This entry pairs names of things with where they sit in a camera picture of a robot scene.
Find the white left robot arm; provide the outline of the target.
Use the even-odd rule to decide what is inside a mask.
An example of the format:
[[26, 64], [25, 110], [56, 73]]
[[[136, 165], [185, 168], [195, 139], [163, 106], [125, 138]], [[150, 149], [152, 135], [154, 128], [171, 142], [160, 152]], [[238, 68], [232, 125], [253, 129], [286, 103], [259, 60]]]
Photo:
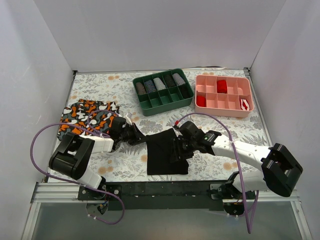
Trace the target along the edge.
[[89, 194], [95, 200], [106, 196], [103, 178], [88, 166], [91, 154], [111, 153], [121, 143], [137, 145], [146, 141], [146, 136], [128, 117], [117, 116], [108, 129], [109, 137], [77, 135], [68, 132], [49, 160], [49, 168], [66, 175], [89, 188]]

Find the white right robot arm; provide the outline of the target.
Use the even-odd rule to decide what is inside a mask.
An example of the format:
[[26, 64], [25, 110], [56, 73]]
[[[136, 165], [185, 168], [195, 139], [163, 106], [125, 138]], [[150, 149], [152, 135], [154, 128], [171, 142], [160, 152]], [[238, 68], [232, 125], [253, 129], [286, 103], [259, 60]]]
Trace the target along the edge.
[[195, 151], [199, 151], [239, 159], [241, 163], [255, 168], [252, 172], [233, 172], [224, 184], [211, 190], [217, 198], [237, 199], [243, 193], [265, 190], [290, 197], [303, 173], [302, 166], [283, 144], [257, 146], [231, 141], [228, 136], [214, 130], [203, 132], [191, 121], [173, 128], [179, 132], [179, 136], [173, 139], [173, 161], [190, 159]]

